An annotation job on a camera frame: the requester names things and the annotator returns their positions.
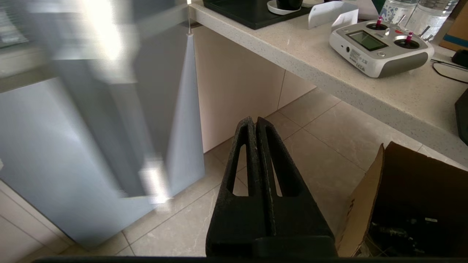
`black cup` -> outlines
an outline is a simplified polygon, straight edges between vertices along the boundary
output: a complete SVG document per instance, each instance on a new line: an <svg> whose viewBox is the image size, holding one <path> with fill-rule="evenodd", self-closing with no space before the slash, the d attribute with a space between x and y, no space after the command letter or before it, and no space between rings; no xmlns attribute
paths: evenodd
<svg viewBox="0 0 468 263"><path fill-rule="evenodd" d="M302 0L276 0L276 5L282 10L297 10L302 5Z"/></svg>

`white saucer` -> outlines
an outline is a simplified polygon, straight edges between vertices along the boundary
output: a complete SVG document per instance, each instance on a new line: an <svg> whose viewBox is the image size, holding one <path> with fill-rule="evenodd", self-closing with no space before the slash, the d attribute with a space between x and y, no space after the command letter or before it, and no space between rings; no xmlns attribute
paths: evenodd
<svg viewBox="0 0 468 263"><path fill-rule="evenodd" d="M271 1L268 1L268 3L266 4L268 6L268 10L274 14L277 14L277 15L287 15L287 14L290 14L290 13L294 13L294 12L297 12L300 10L297 9L297 10L283 10L283 9L279 9L278 6L276 5L276 0L271 0Z"/></svg>

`white quartz countertop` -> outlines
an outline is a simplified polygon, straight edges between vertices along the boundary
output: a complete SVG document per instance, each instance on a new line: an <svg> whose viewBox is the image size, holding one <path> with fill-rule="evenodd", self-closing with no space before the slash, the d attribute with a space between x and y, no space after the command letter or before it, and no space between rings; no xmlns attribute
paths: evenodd
<svg viewBox="0 0 468 263"><path fill-rule="evenodd" d="M468 166L468 146L458 137L454 108L468 85L439 76L432 62L409 72L373 79L330 47L329 24L308 30L307 15L253 30L195 1L190 5L190 17ZM437 52L453 53L435 48Z"/></svg>

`black cable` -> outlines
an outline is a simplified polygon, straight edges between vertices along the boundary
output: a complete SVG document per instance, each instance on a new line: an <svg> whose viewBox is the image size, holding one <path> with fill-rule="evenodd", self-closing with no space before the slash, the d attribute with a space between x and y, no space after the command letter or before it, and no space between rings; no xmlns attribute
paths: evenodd
<svg viewBox="0 0 468 263"><path fill-rule="evenodd" d="M444 75L444 74L440 73L440 72L434 67L434 65L435 65L435 64L445 64L445 65L448 65L448 66L460 68L461 70L466 70L465 67L457 66L457 65L454 65L454 64L446 63L446 62L439 61L439 60L435 60L435 59L431 59L431 60L432 60L432 61L435 61L435 62L432 64L432 68L433 68L434 71L435 71L437 74L439 74L440 76L445 77L445 78L448 78L448 79L451 79L451 80L454 80L454 81L458 81L458 82L461 82L461 83L468 84L468 82L466 82L466 81L454 79L454 78L452 78L452 77L449 77L449 76L447 76L447 75Z"/></svg>

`cardboard box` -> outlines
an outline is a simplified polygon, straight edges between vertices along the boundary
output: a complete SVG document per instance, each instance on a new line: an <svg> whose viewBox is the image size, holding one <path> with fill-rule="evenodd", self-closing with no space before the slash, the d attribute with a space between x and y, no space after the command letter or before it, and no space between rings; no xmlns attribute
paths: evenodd
<svg viewBox="0 0 468 263"><path fill-rule="evenodd" d="M443 246L445 256L468 256L467 171L393 142L381 145L348 208L336 235L340 257L354 256L371 222L385 213L435 220L441 231L434 245Z"/></svg>
<svg viewBox="0 0 468 263"><path fill-rule="evenodd" d="M459 2L459 5L465 4L458 13L447 34L445 34L439 46L451 50L468 49L468 4Z"/></svg>

